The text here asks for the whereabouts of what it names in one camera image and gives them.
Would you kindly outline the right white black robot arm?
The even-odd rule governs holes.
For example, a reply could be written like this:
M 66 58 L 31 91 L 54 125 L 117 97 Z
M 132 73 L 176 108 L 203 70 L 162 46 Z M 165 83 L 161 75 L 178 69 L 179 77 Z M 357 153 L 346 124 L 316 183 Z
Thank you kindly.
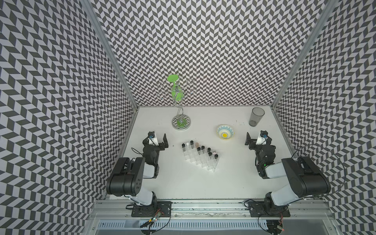
M 245 145 L 255 152 L 255 167 L 262 179 L 288 179 L 287 185 L 267 193 L 262 203 L 248 200 L 252 210 L 261 206 L 265 215 L 277 216 L 286 212 L 291 203 L 331 192 L 328 178 L 310 157 L 284 158 L 275 163 L 276 147 L 267 131 L 260 131 L 256 139 L 247 133 Z

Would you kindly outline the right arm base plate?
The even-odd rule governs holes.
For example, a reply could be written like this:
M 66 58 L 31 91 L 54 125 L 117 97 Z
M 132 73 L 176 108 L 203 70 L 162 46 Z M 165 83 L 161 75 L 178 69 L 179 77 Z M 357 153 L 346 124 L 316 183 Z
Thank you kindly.
M 265 205 L 263 202 L 248 201 L 247 206 L 251 217 L 291 217 L 288 206 Z

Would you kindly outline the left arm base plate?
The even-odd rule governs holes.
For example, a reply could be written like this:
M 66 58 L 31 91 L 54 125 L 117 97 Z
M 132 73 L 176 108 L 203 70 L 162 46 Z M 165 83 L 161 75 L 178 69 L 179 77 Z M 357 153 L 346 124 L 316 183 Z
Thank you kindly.
M 170 217 L 172 209 L 171 201 L 157 201 L 153 205 L 149 206 L 137 206 L 135 205 L 132 209 L 132 217 L 140 218 L 152 218 L 159 211 L 161 213 L 160 217 Z

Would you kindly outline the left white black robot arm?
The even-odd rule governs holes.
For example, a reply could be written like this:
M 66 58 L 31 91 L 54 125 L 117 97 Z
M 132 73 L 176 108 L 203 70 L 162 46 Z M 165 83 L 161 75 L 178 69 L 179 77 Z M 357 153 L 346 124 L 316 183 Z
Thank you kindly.
M 107 194 L 126 197 L 135 206 L 151 211 L 157 210 L 157 197 L 143 187 L 144 179 L 155 179 L 159 174 L 159 155 L 169 147 L 166 135 L 158 142 L 154 131 L 143 140 L 142 152 L 131 148 L 137 158 L 121 157 L 117 160 L 106 183 Z

